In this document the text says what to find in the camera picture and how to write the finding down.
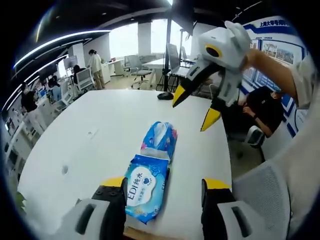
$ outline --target blue wet wipes package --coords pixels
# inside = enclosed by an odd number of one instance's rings
[[[125,212],[139,221],[156,217],[165,191],[168,160],[135,155],[125,173],[128,179]]]
[[[178,134],[177,130],[168,123],[156,121],[146,133],[140,154],[159,159],[172,160]]]

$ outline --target human hand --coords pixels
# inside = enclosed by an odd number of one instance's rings
[[[242,110],[243,113],[250,115],[251,117],[254,117],[256,114],[251,110],[250,107],[245,106]]]
[[[246,104],[246,99],[245,98],[243,98],[243,99],[238,101],[238,105],[239,106],[244,106],[245,104]]]

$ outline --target led light strip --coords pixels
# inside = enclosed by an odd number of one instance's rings
[[[14,79],[14,78],[18,75],[18,73],[20,73],[20,72],[21,72],[24,68],[26,68],[30,63],[34,62],[36,59],[42,57],[43,55],[46,55],[47,53],[50,53],[50,52],[52,52],[52,51],[54,51],[54,50],[57,50],[57,49],[62,48],[62,47],[65,47],[65,46],[67,46],[67,45],[71,45],[71,44],[75,44],[75,43],[79,43],[79,42],[83,42],[83,41],[88,41],[88,40],[92,40],[92,38],[85,38],[85,39],[81,39],[81,40],[77,40],[77,41],[71,41],[71,42],[62,44],[62,45],[60,45],[60,46],[56,46],[56,47],[54,47],[54,48],[51,48],[51,49],[48,50],[48,51],[45,51],[44,53],[40,54],[40,55],[37,56],[36,58],[34,58],[34,59],[32,59],[31,61],[29,61],[29,62],[28,62],[26,65],[24,65],[22,68],[20,68],[19,71],[17,71],[17,72],[12,76],[11,80]]]
[[[40,67],[37,71],[35,71],[34,73],[32,73],[30,76],[28,76],[28,77],[24,80],[24,82],[26,83],[26,82],[27,82],[30,78],[32,78],[32,76],[35,75],[37,72],[41,71],[42,69],[46,68],[46,67],[49,66],[50,64],[53,64],[54,62],[56,62],[56,61],[58,61],[58,60],[60,60],[60,59],[62,59],[62,58],[64,58],[64,57],[66,57],[66,56],[68,56],[68,54],[63,55],[63,56],[60,56],[60,57],[56,58],[55,60],[47,63],[46,65]],[[5,106],[7,105],[7,103],[10,101],[10,99],[12,98],[12,96],[15,95],[15,93],[20,89],[20,87],[21,87],[21,84],[20,84],[20,85],[14,90],[14,92],[10,95],[10,97],[8,98],[8,100],[7,100],[7,101],[5,102],[5,104],[3,105],[3,108],[2,108],[1,111],[4,110],[4,108],[5,108]]]
[[[76,33],[72,33],[72,34],[68,34],[68,35],[65,35],[65,36],[61,36],[61,37],[58,37],[56,39],[53,39],[53,40],[50,40],[38,47],[36,47],[35,49],[33,49],[32,51],[28,52],[26,55],[24,55],[22,58],[20,58],[14,65],[13,65],[13,68],[15,68],[19,63],[21,63],[23,60],[25,60],[27,57],[29,57],[30,55],[34,54],[35,52],[39,51],[40,49],[43,49],[44,47],[50,45],[50,44],[53,44],[55,42],[58,42],[60,40],[63,40],[63,39],[67,39],[67,38],[70,38],[70,37],[74,37],[74,36],[78,36],[78,35],[83,35],[83,34],[94,34],[94,33],[109,33],[110,30],[91,30],[91,31],[81,31],[81,32],[76,32]]]

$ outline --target table surface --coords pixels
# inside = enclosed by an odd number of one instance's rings
[[[176,108],[157,91],[89,91],[47,128],[30,153],[18,190],[27,219],[54,233],[77,199],[91,198],[103,180],[123,176],[156,121],[169,122],[178,138],[162,209],[147,225],[126,225],[156,235],[202,239],[201,183],[232,183],[223,121],[200,132],[211,102],[190,96]],[[63,167],[68,172],[63,174]]]
[[[154,61],[150,61],[147,63],[142,64],[144,67],[150,68],[150,69],[162,69],[165,67],[165,59],[160,58]]]
[[[115,60],[115,61],[111,61],[111,62],[107,62],[107,63],[108,63],[108,65],[110,65],[110,64],[116,64],[118,62],[121,62],[121,60]]]

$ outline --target person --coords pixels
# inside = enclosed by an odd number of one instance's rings
[[[51,79],[52,81],[58,83],[58,77],[56,75],[53,75]]]
[[[27,112],[28,118],[32,127],[42,135],[47,129],[45,120],[40,113],[35,100],[35,92],[28,89],[27,84],[21,84],[21,107],[24,112]]]
[[[270,159],[279,166],[288,186],[291,207],[288,234],[293,236],[315,203],[320,186],[319,73],[310,55],[288,68],[256,49],[246,56],[244,69],[249,67],[262,72],[290,95],[297,108],[308,109],[303,128],[284,151]]]
[[[230,107],[221,106],[226,132],[246,134],[255,125],[269,138],[283,119],[282,96],[282,92],[271,91],[267,86],[262,86]]]
[[[50,79],[48,82],[48,86],[52,90],[54,101],[58,102],[62,98],[60,84],[53,79]]]
[[[105,82],[102,76],[102,66],[101,66],[101,57],[96,50],[91,49],[89,51],[90,60],[88,67],[91,67],[93,78],[96,84],[97,89],[104,89]]]
[[[80,68],[79,65],[75,65],[75,66],[73,67],[73,82],[74,82],[75,84],[78,84],[77,73],[79,73],[79,72],[81,72],[81,71],[83,71],[83,70],[85,70],[85,68],[84,68],[84,67],[83,67],[83,68]]]

